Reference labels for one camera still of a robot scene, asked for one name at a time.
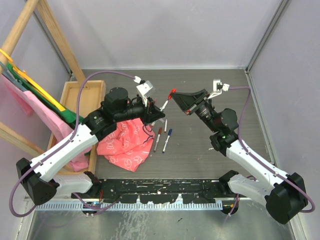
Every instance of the red part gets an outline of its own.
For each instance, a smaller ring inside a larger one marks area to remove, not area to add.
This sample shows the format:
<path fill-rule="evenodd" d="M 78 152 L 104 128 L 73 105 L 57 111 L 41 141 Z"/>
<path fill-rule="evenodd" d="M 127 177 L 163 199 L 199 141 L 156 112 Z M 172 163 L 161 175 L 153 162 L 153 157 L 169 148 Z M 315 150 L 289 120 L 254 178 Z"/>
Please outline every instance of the red part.
<path fill-rule="evenodd" d="M 168 100 L 170 100 L 172 98 L 171 94 L 175 93 L 177 91 L 177 89 L 173 88 L 168 96 Z"/>

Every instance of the pink cloth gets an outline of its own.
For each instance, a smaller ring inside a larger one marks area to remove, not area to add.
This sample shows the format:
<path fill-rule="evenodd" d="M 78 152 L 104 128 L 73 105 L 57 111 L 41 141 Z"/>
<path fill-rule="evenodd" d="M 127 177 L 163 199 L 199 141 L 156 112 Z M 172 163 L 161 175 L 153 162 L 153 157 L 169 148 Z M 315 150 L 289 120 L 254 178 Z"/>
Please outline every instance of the pink cloth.
<path fill-rule="evenodd" d="M 152 136 L 149 139 L 139 118 L 118 122 L 116 130 L 99 142 L 96 151 L 110 163 L 135 172 L 148 157 L 154 141 L 155 133 L 149 132 L 149 126 L 146 129 Z"/>
<path fill-rule="evenodd" d="M 9 91 L 9 93 L 11 93 L 12 97 L 17 101 L 17 103 L 20 105 L 20 107 L 22 108 L 22 110 L 24 111 L 24 113 L 30 117 L 30 115 L 34 112 L 34 110 L 32 109 L 32 107 L 30 107 L 28 105 L 28 103 L 26 103 L 25 100 L 23 100 L 18 94 L 15 93 L 15 91 L 13 91 L 10 87 L 7 86 L 7 89 Z"/>
<path fill-rule="evenodd" d="M 17 102 L 24 112 L 26 113 L 32 108 L 45 125 L 53 132 L 57 142 L 60 142 L 73 131 L 68 124 L 61 120 L 52 110 L 47 108 L 31 91 L 21 91 L 3 75 L 1 75 L 1 79 L 13 97 L 15 99 L 17 99 L 17 97 L 20 99 Z M 88 156 L 85 156 L 84 154 L 90 149 L 91 147 L 84 150 L 69 162 L 75 172 L 89 166 Z"/>

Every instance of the wooden tray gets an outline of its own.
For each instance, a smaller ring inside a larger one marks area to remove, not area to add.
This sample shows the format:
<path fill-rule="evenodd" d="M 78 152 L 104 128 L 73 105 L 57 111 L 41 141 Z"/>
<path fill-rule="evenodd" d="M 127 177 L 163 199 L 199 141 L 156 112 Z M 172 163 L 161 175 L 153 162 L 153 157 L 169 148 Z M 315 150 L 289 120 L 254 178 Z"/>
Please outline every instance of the wooden tray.
<path fill-rule="evenodd" d="M 82 90 L 80 98 L 80 115 L 84 118 L 92 111 L 100 107 L 101 101 L 105 97 L 106 84 L 103 80 L 88 81 L 86 87 Z M 60 103 L 69 110 L 76 112 L 77 96 L 80 85 L 76 81 L 67 81 L 64 84 Z M 49 144 L 47 149 L 52 148 L 57 143 L 57 140 L 53 133 L 51 133 Z M 62 175 L 77 175 L 85 171 L 95 173 L 96 161 L 97 161 L 97 144 L 92 146 L 89 156 L 89 167 L 81 170 L 80 172 L 74 172 L 73 168 L 66 164 L 58 174 Z"/>

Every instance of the gray wall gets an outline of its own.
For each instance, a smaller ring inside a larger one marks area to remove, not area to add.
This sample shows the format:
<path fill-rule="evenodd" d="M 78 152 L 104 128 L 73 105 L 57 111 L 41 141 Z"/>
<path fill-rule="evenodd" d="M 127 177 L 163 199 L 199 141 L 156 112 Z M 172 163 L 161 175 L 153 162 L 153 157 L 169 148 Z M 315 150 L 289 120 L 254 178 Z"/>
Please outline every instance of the gray wall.
<path fill-rule="evenodd" d="M 251 71 L 278 165 L 304 178 L 317 205 L 300 214 L 308 239 L 320 223 L 320 1 L 291 1 Z"/>
<path fill-rule="evenodd" d="M 6 39 L 25 1 L 7 0 L 0 8 L 0 46 Z M 60 99 L 64 82 L 68 74 L 53 51 L 37 22 L 31 17 L 13 54 L 14 62 L 28 75 L 40 84 L 54 98 Z M 0 80 L 0 122 L 3 122 L 25 138 L 31 140 L 42 149 L 47 148 L 50 131 L 36 114 L 26 117 Z M 18 180 L 16 162 L 21 158 L 31 159 L 31 156 L 17 149 L 0 138 L 0 239 L 11 240 L 17 233 L 19 218 L 9 211 L 9 195 Z M 14 198 L 16 211 L 24 211 L 23 199 L 26 192 L 19 187 Z"/>
<path fill-rule="evenodd" d="M 83 69 L 246 67 L 280 0 L 49 0 Z"/>

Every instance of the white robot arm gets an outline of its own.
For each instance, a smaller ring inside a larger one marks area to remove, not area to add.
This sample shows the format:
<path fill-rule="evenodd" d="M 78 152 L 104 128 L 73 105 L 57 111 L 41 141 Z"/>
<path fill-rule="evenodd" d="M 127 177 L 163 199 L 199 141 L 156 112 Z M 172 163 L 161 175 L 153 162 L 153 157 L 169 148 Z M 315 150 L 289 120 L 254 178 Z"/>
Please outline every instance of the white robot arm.
<path fill-rule="evenodd" d="M 195 113 L 214 132 L 210 140 L 216 151 L 240 164 L 256 178 L 250 180 L 231 170 L 219 178 L 221 190 L 262 204 L 275 220 L 285 224 L 308 205 L 307 198 L 301 193 L 306 192 L 304 180 L 297 173 L 289 175 L 278 169 L 254 152 L 234 132 L 239 126 L 234 110 L 215 111 L 212 98 L 228 89 L 228 84 L 215 79 L 212 93 L 203 89 L 194 93 L 173 92 L 171 96 L 186 115 Z"/>
<path fill-rule="evenodd" d="M 101 185 L 91 172 L 78 175 L 57 175 L 57 172 L 78 154 L 115 131 L 117 122 L 140 118 L 144 124 L 150 124 L 165 117 L 151 98 L 153 85 L 137 77 L 136 81 L 139 85 L 136 87 L 138 95 L 135 98 L 129 99 L 127 90 L 122 87 L 111 89 L 105 95 L 101 107 L 83 119 L 76 133 L 72 132 L 31 161 L 22 158 L 16 163 L 19 178 L 35 167 L 21 184 L 36 206 L 46 203 L 55 195 L 87 193 L 95 196 Z"/>

